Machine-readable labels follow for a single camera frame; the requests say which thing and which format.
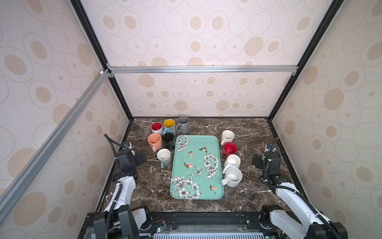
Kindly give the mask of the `cream mug orange handle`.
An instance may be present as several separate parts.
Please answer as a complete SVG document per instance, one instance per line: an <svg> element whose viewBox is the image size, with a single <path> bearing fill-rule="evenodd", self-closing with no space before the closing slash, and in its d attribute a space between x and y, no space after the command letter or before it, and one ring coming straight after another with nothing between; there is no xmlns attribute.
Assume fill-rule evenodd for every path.
<svg viewBox="0 0 382 239"><path fill-rule="evenodd" d="M157 152L163 147L162 136L158 133L152 133L148 137L148 143L152 151Z"/></svg>

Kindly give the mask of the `small light grey mug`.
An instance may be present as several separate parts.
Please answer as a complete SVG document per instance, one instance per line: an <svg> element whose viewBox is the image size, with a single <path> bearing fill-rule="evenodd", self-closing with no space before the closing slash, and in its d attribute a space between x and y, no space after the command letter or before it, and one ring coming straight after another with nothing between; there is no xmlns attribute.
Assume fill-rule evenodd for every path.
<svg viewBox="0 0 382 239"><path fill-rule="evenodd" d="M157 152L157 158L161 163L160 167L164 169L171 163L171 152L166 148L160 149Z"/></svg>

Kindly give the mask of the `large white mug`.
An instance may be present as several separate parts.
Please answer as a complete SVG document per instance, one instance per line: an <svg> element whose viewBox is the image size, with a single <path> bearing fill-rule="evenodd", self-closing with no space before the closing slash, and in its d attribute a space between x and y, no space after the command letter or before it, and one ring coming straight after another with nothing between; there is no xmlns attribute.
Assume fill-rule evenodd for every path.
<svg viewBox="0 0 382 239"><path fill-rule="evenodd" d="M240 168L241 159L239 156L235 154L231 154L227 157L224 162L224 169L222 170L222 174L225 174L230 168Z"/></svg>

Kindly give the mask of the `cream beige mug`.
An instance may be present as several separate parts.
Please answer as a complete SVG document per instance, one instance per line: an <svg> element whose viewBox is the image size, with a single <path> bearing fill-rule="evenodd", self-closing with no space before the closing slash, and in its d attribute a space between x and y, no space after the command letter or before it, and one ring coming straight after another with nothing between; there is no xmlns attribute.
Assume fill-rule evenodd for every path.
<svg viewBox="0 0 382 239"><path fill-rule="evenodd" d="M227 185L228 187L231 187L231 188L237 187L239 183L241 182L242 177L243 175L240 169L231 167L227 169L225 173L225 178L222 179L221 184L223 186Z"/></svg>

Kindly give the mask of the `white mug red inside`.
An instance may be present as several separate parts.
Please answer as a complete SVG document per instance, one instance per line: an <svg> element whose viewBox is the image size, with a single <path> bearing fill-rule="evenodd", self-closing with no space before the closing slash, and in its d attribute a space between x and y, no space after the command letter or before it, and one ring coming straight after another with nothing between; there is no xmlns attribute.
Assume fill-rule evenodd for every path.
<svg viewBox="0 0 382 239"><path fill-rule="evenodd" d="M152 133L157 133L159 135L163 135L164 126L161 122L154 122L151 125L151 131L152 131Z"/></svg>

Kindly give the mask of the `black mug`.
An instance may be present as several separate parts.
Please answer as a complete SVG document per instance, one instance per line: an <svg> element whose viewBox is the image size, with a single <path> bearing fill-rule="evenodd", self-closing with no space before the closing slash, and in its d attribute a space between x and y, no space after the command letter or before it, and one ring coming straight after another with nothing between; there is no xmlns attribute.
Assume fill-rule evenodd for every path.
<svg viewBox="0 0 382 239"><path fill-rule="evenodd" d="M163 148L174 150L176 145L176 137L172 133L165 133L162 136Z"/></svg>

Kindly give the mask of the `pale pink mug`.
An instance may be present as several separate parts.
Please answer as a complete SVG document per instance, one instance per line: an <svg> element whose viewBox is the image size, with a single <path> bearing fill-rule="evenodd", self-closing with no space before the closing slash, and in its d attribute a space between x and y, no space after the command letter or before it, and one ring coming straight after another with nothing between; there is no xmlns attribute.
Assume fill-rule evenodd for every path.
<svg viewBox="0 0 382 239"><path fill-rule="evenodd" d="M233 142L234 137L234 132L230 130L224 130L221 135L221 145L225 145L228 142Z"/></svg>

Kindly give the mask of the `blue butterfly mug yellow inside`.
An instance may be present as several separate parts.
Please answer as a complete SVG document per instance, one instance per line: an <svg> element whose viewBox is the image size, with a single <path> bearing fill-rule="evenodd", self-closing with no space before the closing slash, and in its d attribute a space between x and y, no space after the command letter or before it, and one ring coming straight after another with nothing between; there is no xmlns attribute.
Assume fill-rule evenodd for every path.
<svg viewBox="0 0 382 239"><path fill-rule="evenodd" d="M176 133L177 133L176 122L173 119L166 119L163 122L163 126L164 126L163 135L165 135L167 133L171 133L174 136L176 135Z"/></svg>

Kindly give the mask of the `tall dark grey mug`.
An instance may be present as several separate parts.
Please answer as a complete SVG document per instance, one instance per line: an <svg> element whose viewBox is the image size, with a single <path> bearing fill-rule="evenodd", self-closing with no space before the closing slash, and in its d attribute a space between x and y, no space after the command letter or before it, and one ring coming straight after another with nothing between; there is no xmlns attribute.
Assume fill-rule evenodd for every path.
<svg viewBox="0 0 382 239"><path fill-rule="evenodd" d="M178 133L187 134L190 130L190 119L187 116L180 116L176 125Z"/></svg>

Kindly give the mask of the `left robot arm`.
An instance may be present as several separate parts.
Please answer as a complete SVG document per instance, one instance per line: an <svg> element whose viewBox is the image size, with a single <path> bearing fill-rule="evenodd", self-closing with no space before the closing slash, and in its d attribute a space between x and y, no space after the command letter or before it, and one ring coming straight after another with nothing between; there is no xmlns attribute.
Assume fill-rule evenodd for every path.
<svg viewBox="0 0 382 239"><path fill-rule="evenodd" d="M141 226L148 223L147 210L144 207L132 210L130 202L138 179L137 167L146 163L147 158L129 141L118 143L107 134L104 137L111 146L116 172L120 172L121 177L115 181L115 191L106 209L94 216L95 238L108 239L112 226L117 222L123 239L138 239Z"/></svg>

